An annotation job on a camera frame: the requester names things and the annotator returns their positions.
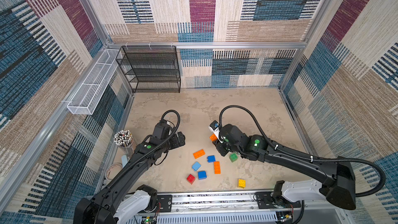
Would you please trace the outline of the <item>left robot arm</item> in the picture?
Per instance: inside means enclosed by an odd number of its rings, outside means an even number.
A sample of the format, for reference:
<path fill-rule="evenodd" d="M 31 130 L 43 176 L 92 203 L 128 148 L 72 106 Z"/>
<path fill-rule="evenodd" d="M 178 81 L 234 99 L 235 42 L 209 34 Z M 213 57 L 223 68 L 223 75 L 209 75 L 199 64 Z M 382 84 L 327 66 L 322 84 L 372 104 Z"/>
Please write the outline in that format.
<path fill-rule="evenodd" d="M 132 186 L 155 162 L 171 149 L 185 144 L 185 136 L 178 131 L 180 122 L 174 127 L 161 119 L 153 134 L 144 138 L 127 162 L 126 166 L 91 199 L 83 198 L 75 208 L 75 224 L 125 224 L 141 211 L 152 212 L 159 205 L 157 190 L 142 185 L 128 199 Z"/>

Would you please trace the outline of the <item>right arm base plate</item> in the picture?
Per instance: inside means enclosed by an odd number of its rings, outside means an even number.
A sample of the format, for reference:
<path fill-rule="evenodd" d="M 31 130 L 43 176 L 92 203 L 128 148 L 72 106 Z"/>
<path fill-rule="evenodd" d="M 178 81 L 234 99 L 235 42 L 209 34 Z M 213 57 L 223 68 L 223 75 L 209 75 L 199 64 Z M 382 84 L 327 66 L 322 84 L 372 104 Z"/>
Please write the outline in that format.
<path fill-rule="evenodd" d="M 277 208 L 301 208 L 301 202 L 288 202 L 280 198 L 274 199 L 271 191 L 258 191 L 255 192 L 253 199 L 257 203 L 259 209 L 277 209 Z"/>

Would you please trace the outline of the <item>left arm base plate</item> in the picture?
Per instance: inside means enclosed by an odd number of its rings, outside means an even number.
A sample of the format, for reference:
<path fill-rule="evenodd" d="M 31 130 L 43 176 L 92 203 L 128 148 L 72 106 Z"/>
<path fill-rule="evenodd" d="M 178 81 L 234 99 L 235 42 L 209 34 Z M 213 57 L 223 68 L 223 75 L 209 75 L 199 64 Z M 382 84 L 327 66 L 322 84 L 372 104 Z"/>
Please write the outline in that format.
<path fill-rule="evenodd" d="M 172 211 L 173 196 L 158 195 L 156 201 L 156 209 L 153 213 L 170 213 Z"/>

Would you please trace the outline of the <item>dark green lego brick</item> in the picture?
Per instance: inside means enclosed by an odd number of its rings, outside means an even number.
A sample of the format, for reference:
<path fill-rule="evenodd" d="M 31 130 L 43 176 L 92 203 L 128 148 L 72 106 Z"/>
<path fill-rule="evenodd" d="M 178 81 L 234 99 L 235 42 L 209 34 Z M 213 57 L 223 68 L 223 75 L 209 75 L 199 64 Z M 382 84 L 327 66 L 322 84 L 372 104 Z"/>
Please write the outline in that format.
<path fill-rule="evenodd" d="M 235 161 L 238 160 L 238 156 L 237 156 L 237 154 L 235 154 L 235 153 L 231 153 L 231 154 L 229 155 L 229 159 L 230 159 L 231 162 L 235 162 Z"/>

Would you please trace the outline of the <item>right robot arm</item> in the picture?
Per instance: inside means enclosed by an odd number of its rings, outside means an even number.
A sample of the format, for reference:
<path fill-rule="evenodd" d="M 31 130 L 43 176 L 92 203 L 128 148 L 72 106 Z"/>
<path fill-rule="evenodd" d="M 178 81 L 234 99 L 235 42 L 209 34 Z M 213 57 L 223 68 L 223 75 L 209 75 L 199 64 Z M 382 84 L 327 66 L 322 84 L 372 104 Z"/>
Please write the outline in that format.
<path fill-rule="evenodd" d="M 350 163 L 304 161 L 298 158 L 302 152 L 289 149 L 291 154 L 284 154 L 279 151 L 277 142 L 267 142 L 261 135 L 247 136 L 231 124 L 220 127 L 213 121 L 209 129 L 210 139 L 223 157 L 234 153 L 250 161 L 277 164 L 310 177 L 298 182 L 278 181 L 271 196 L 274 204 L 326 200 L 339 208 L 356 209 L 355 179 Z"/>

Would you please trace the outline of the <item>yellow lego brick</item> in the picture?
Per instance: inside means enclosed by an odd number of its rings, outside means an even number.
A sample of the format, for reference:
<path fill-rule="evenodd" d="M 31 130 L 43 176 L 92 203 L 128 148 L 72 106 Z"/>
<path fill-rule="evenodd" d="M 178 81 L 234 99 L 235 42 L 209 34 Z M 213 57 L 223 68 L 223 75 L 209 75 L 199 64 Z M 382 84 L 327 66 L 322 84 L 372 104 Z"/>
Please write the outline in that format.
<path fill-rule="evenodd" d="M 238 180 L 238 187 L 242 188 L 242 189 L 246 188 L 246 181 L 244 179 L 239 179 Z"/>

